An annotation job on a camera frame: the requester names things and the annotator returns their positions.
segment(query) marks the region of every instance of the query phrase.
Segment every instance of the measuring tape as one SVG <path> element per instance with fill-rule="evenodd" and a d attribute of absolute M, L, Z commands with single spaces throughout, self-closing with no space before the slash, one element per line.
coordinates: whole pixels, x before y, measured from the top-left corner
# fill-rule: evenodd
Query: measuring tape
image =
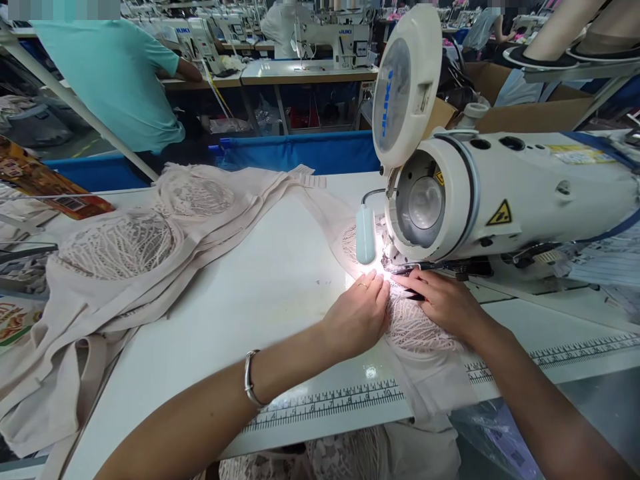
<path fill-rule="evenodd" d="M 406 404 L 405 396 L 394 379 L 364 383 L 313 395 L 289 397 L 286 401 L 271 403 L 260 410 L 242 433 L 395 402 Z"/>
<path fill-rule="evenodd" d="M 607 357 L 636 347 L 640 347 L 640 335 L 624 333 L 534 350 L 529 352 L 529 356 L 542 370 L 548 370 L 571 363 Z M 493 375 L 483 361 L 466 363 L 465 368 L 472 385 L 493 382 Z"/>

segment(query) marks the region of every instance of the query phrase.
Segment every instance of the yellow warning sticker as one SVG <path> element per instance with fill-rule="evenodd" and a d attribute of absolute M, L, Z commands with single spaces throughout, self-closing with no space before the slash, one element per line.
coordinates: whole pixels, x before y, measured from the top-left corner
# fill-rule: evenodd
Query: yellow warning sticker
<path fill-rule="evenodd" d="M 507 199 L 504 199 L 500 204 L 500 208 L 493 214 L 491 220 L 487 222 L 487 226 L 504 225 L 506 223 L 511 223 L 511 208 Z"/>
<path fill-rule="evenodd" d="M 551 153 L 567 165 L 595 165 L 615 163 L 615 159 L 601 150 L 586 145 L 547 145 Z"/>

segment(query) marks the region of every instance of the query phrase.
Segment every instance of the teal shirt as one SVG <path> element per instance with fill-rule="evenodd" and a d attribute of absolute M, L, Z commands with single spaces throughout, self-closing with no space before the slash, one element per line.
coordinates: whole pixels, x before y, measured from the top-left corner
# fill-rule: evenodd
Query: teal shirt
<path fill-rule="evenodd" d="M 179 57 L 128 20 L 32 21 L 75 94 L 126 146 L 159 151 L 185 138 L 162 85 Z"/>

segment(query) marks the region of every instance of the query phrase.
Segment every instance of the table leg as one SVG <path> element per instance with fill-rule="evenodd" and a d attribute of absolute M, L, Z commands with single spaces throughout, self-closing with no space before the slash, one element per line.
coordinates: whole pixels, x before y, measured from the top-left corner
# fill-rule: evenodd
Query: table leg
<path fill-rule="evenodd" d="M 355 130 L 358 131 L 360 130 L 360 117 L 362 116 L 362 114 L 360 113 L 362 111 L 362 98 L 365 96 L 365 92 L 362 89 L 362 82 L 358 82 L 359 85 L 359 94 L 358 94 L 358 103 L 357 103 L 357 110 L 355 111 Z"/>
<path fill-rule="evenodd" d="M 278 100 L 278 110 L 280 110 L 280 120 L 282 120 L 282 130 L 285 132 L 285 135 L 289 134 L 289 127 L 287 126 L 287 117 L 285 116 L 285 108 L 282 105 L 282 97 L 280 96 L 280 87 L 278 85 L 274 85 L 273 89 L 275 90 L 275 98 Z"/>
<path fill-rule="evenodd" d="M 251 125 L 251 128 L 255 132 L 255 136 L 262 137 L 262 132 L 258 127 L 258 120 L 256 120 L 253 109 L 251 108 L 251 102 L 249 102 L 249 96 L 247 95 L 247 92 L 245 91 L 245 88 L 242 85 L 240 85 L 240 95 L 242 95 L 242 102 L 245 104 L 245 110 L 247 111 L 247 118 L 249 119 L 249 124 Z"/>

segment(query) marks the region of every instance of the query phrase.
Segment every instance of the orange package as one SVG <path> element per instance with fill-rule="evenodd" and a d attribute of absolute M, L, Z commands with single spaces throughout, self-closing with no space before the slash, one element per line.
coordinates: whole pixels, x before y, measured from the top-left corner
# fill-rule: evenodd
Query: orange package
<path fill-rule="evenodd" d="M 91 193 L 51 170 L 24 148 L 2 135 L 0 135 L 0 182 L 31 197 Z M 96 196 L 42 199 L 41 201 L 74 220 L 82 220 L 115 210 L 108 201 Z"/>

